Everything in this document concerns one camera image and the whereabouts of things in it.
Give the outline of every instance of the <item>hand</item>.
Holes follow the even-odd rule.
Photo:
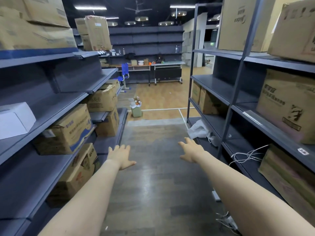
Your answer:
[[[195,143],[194,140],[191,140],[190,138],[185,138],[185,140],[187,144],[183,142],[178,143],[185,152],[185,155],[181,155],[180,158],[187,162],[196,163],[196,157],[200,152],[204,152],[204,149],[202,146],[198,145],[197,143]]]
[[[124,170],[136,164],[135,161],[129,161],[129,152],[129,145],[126,148],[125,145],[121,145],[120,147],[117,145],[114,150],[109,147],[107,159],[118,163],[119,170]]]

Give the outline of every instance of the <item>ceiling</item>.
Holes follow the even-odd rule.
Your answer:
[[[183,24],[194,17],[194,9],[185,9],[187,16],[172,17],[170,14],[175,9],[170,9],[170,4],[190,4],[196,3],[208,3],[208,2],[222,2],[222,0],[137,0],[138,3],[143,5],[139,6],[139,9],[150,9],[152,11],[142,11],[139,14],[135,14],[135,11],[126,10],[124,7],[136,9],[136,0],[62,0],[65,11],[68,16],[69,24],[72,28],[75,28],[75,18],[84,17],[86,15],[97,15],[106,17],[119,17],[119,19],[113,20],[118,22],[118,27],[125,26],[125,21],[133,21],[136,16],[148,16],[149,21],[144,22],[145,25],[157,26],[161,21],[174,21],[175,24]],[[75,9],[75,6],[105,6],[105,11],[82,11]],[[215,14],[221,12],[221,7],[208,7],[199,8],[198,13],[208,12],[208,16],[212,17]]]

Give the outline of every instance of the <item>forearm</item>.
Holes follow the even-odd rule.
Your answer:
[[[105,161],[39,236],[99,236],[118,170],[116,162]]]
[[[198,154],[196,162],[244,236],[315,235],[314,227],[285,202],[208,152]]]

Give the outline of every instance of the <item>floor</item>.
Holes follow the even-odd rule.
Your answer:
[[[128,107],[128,98],[139,96],[142,109],[175,109],[143,111],[140,118],[129,113],[122,144],[131,145],[129,158],[137,165],[119,172],[101,236],[233,235],[215,220],[215,213],[224,214],[225,209],[213,200],[206,175],[198,165],[179,159],[183,150],[177,142],[188,136],[184,119],[189,68],[183,68],[182,77],[182,85],[132,85],[128,93],[119,95],[120,107]],[[199,115],[190,110],[190,116]]]

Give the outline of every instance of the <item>midea logo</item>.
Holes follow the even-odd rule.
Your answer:
[[[246,21],[246,15],[243,15],[242,17],[234,19],[234,22],[241,22],[242,24],[244,24],[245,21]]]

